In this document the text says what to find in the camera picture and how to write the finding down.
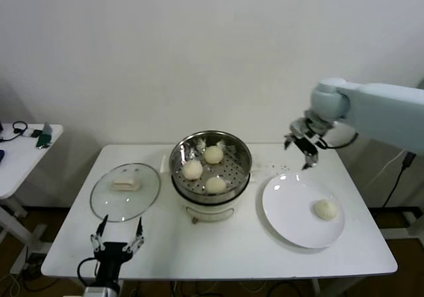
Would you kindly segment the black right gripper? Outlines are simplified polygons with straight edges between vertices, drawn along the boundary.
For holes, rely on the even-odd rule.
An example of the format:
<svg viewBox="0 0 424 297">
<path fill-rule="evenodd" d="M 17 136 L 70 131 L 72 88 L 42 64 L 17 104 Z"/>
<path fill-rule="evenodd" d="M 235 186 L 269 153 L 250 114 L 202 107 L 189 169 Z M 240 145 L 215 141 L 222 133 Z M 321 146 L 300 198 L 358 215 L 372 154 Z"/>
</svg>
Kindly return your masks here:
<svg viewBox="0 0 424 297">
<path fill-rule="evenodd" d="M 308 124 L 305 124 L 302 128 L 302 137 L 306 138 L 309 142 L 313 143 L 319 149 L 330 149 L 331 146 L 323 139 L 323 137 L 317 134 Z M 291 133 L 284 136 L 284 149 L 287 150 L 289 146 L 295 141 L 295 136 Z M 302 153 L 305 156 L 305 164 L 302 170 L 313 168 L 317 165 L 319 160 L 318 150 L 314 145 L 308 145 L 302 147 Z"/>
</svg>

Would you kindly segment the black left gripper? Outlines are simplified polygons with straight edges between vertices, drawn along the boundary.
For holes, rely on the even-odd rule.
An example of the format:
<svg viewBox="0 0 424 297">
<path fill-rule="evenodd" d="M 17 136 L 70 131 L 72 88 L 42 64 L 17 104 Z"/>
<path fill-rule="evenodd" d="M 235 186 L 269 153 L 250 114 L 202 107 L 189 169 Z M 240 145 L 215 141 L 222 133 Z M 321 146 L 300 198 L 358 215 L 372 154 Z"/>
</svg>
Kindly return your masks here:
<svg viewBox="0 0 424 297">
<path fill-rule="evenodd" d="M 122 264 L 130 261 L 144 244 L 142 218 L 140 217 L 135 236 L 126 244 L 123 242 L 103 243 L 102 236 L 107 224 L 108 215 L 97 227 L 95 234 L 90 235 L 94 257 L 99 262 L 99 269 L 95 277 L 95 286 L 118 285 L 119 273 Z"/>
</svg>

